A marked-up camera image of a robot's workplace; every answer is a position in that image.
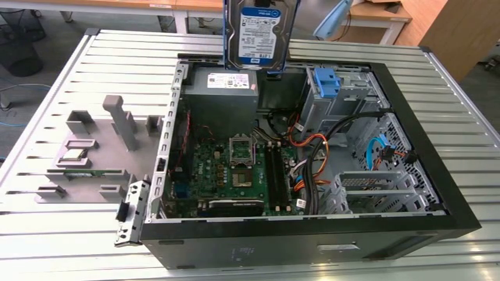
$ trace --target black cable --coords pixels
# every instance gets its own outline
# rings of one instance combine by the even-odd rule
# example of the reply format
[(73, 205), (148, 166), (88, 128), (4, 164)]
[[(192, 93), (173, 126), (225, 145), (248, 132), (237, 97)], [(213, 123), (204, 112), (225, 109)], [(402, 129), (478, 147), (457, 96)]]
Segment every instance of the black cable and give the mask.
[[(382, 117), (385, 115), (385, 113), (388, 113), (388, 112), (390, 112), (390, 110), (385, 109), (384, 111), (369, 111), (369, 112), (362, 112), (362, 113), (353, 114), (353, 115), (349, 115), (349, 116), (344, 117), (342, 119), (340, 119), (337, 121), (337, 123), (334, 123), (334, 125), (326, 131), (326, 134), (325, 134), (326, 140), (329, 140), (330, 137), (340, 131), (340, 129), (345, 125), (348, 125), (352, 121), (354, 121), (356, 119), (366, 118), (366, 117), (378, 118), (378, 117)], [(302, 168), (302, 178), (304, 178), (305, 189), (310, 190), (310, 193), (312, 193), (312, 200), (310, 201), (313, 201), (313, 202), (320, 201), (317, 188), (316, 188), (316, 184), (314, 184), (314, 177), (312, 175), (312, 162), (314, 160), (316, 154), (320, 151), (320, 148), (321, 148), (321, 142), (318, 142), (316, 144), (314, 149), (312, 150), (312, 153), (308, 156), (308, 159), (305, 161), (304, 168)], [(318, 211), (318, 205), (316, 204), (314, 209), (312, 209), (310, 213), (317, 214), (317, 211)]]
[(342, 29), (342, 34), (340, 34), (340, 37), (336, 38), (334, 40), (332, 40), (332, 42), (336, 42), (341, 38), (344, 38), (345, 34), (349, 32), (349, 29), (350, 29), (350, 20), (352, 20), (352, 16), (350, 16), (350, 11), (349, 11), (349, 14), (348, 14), (348, 17), (346, 17), (346, 24), (345, 24), (344, 29)]
[(276, 129), (274, 124), (272, 124), (272, 120), (273, 120), (273, 118), (274, 118), (274, 116), (273, 116), (274, 113), (277, 113), (277, 112), (289, 112), (289, 111), (292, 112), (292, 115), (289, 116), (288, 121), (286, 121), (286, 128), (288, 128), (289, 126), (293, 125), (293, 122), (294, 122), (294, 120), (292, 120), (292, 118), (293, 118), (293, 113), (297, 114), (297, 109), (296, 109), (296, 108), (293, 108), (293, 109), (273, 109), (273, 110), (266, 114), (266, 116), (265, 116), (266, 125), (269, 126), (269, 129), (272, 130), (273, 134), (277, 136), (277, 138), (280, 138), (280, 140), (281, 140), (284, 143), (288, 143), (286, 137), (288, 137), (289, 133), (288, 133), (288, 132), (285, 132), (285, 133), (280, 133), (280, 132), (277, 131), (277, 129)]

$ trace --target hard drive label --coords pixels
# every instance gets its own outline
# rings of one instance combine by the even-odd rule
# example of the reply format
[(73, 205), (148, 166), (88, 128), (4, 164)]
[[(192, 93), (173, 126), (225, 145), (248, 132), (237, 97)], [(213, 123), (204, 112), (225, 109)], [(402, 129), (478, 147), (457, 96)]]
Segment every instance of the hard drive label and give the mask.
[(262, 64), (274, 56), (276, 34), (281, 12), (276, 9), (244, 7), (240, 17), (238, 57), (244, 63)]
[(210, 73), (206, 88), (249, 89), (248, 74)]

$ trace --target metal workbench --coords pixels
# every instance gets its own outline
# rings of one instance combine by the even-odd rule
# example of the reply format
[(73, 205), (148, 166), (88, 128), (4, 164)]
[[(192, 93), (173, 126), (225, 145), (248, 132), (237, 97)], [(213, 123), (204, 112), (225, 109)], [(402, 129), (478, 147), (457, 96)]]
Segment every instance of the metal workbench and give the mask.
[(500, 138), (433, 55), (414, 47), (293, 40), (289, 52), (388, 65), (482, 225), (461, 238), (394, 261), (166, 271), (144, 246), (113, 247), (116, 204), (37, 204), (18, 193), (48, 182), (38, 173), (65, 139), (70, 110), (109, 118), (101, 103), (116, 93), (136, 119), (165, 113), (178, 52), (220, 54), (221, 37), (113, 30), (84, 36), (0, 170), (1, 276), (22, 273), (5, 280), (500, 279)]

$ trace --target wire bundle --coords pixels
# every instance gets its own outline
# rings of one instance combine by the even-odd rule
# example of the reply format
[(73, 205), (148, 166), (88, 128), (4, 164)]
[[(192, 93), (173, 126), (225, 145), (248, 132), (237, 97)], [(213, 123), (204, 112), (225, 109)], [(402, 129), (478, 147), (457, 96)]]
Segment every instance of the wire bundle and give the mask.
[[(378, 118), (378, 117), (382, 117), (386, 112), (390, 112), (390, 111), (386, 109), (384, 111), (369, 111), (369, 112), (362, 112), (362, 113), (353, 114), (350, 116), (344, 117), (341, 120), (337, 121), (337, 123), (326, 131), (326, 134), (324, 135), (326, 141), (344, 128), (344, 126), (348, 125), (356, 119), (368, 118), (368, 117)], [(314, 175), (312, 174), (312, 162), (320, 151), (320, 148), (321, 148), (321, 143), (317, 143), (314, 145), (312, 153), (309, 154), (306, 158), (306, 162), (301, 170), (302, 180), (305, 183), (304, 188), (306, 190), (306, 194), (309, 197), (309, 199), (306, 200), (306, 205), (305, 205), (305, 209), (309, 215), (316, 215), (318, 212), (320, 199), (318, 199), (318, 194), (317, 194)]]

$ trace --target metal bracket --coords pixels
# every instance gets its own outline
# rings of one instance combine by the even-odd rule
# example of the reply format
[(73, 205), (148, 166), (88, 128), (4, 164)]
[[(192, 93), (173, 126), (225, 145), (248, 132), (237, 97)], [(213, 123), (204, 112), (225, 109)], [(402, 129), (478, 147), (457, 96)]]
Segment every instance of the metal bracket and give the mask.
[(117, 209), (117, 225), (114, 247), (141, 245), (140, 229), (142, 228), (144, 215), (148, 204), (150, 182), (148, 178), (136, 181), (128, 187), (125, 201)]

